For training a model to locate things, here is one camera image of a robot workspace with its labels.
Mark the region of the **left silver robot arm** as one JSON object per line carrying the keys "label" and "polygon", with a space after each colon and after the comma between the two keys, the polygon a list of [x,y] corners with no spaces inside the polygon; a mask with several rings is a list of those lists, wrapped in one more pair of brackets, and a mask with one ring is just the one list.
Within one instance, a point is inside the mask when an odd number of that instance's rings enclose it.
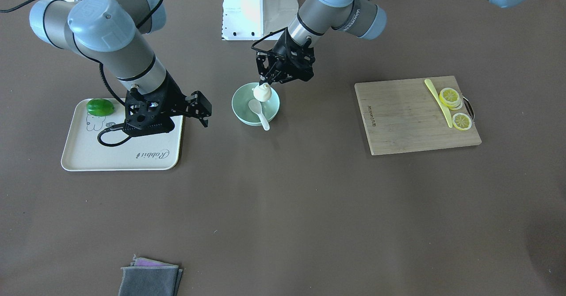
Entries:
{"label": "left silver robot arm", "polygon": [[[487,1],[500,8],[511,8],[525,0]],[[280,37],[270,50],[252,45],[259,84],[309,81],[314,75],[314,46],[328,30],[373,40],[383,32],[386,22],[386,12],[376,0],[306,0],[295,18],[277,31]]]}

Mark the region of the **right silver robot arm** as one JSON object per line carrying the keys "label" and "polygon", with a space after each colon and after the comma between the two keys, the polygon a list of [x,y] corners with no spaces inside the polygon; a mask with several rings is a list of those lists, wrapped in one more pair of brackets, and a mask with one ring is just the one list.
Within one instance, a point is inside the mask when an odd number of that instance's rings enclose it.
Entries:
{"label": "right silver robot arm", "polygon": [[44,42],[98,62],[127,89],[125,121],[103,130],[129,138],[168,133],[172,117],[207,127],[212,106],[201,92],[184,95],[143,38],[163,28],[163,0],[37,0],[30,26]]}

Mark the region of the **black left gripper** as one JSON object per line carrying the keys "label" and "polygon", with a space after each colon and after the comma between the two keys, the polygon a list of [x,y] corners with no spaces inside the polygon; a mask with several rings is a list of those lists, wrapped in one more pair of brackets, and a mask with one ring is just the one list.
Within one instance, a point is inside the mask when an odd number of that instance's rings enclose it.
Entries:
{"label": "black left gripper", "polygon": [[310,47],[312,40],[309,37],[305,44],[299,45],[292,39],[287,28],[284,28],[269,33],[255,44],[280,32],[283,32],[283,35],[271,50],[255,48],[259,84],[271,85],[273,82],[284,84],[293,80],[308,81],[313,78],[313,63],[316,59],[314,48]]}

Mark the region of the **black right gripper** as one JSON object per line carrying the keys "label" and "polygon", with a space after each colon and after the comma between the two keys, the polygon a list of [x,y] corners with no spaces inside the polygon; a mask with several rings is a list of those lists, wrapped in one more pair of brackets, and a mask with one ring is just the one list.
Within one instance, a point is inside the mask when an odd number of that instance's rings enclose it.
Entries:
{"label": "black right gripper", "polygon": [[154,92],[142,97],[141,101],[131,92],[126,94],[123,132],[130,137],[169,133],[175,128],[171,117],[184,111],[186,117],[196,118],[204,128],[208,127],[208,117],[212,114],[210,101],[200,91],[188,97],[184,95],[169,73]]}

